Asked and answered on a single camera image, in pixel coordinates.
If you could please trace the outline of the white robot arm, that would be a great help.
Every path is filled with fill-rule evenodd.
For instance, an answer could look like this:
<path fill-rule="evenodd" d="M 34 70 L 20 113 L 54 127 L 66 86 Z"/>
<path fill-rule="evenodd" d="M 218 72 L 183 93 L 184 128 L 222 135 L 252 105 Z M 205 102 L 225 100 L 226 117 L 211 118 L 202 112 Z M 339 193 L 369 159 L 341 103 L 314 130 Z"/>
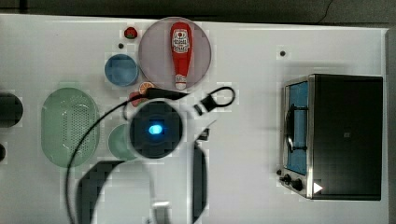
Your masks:
<path fill-rule="evenodd" d="M 149 171 L 157 224 L 194 224 L 207 205 L 207 164 L 198 142 L 216 118 L 202 106 L 149 100 L 129 121 L 127 145 Z"/>

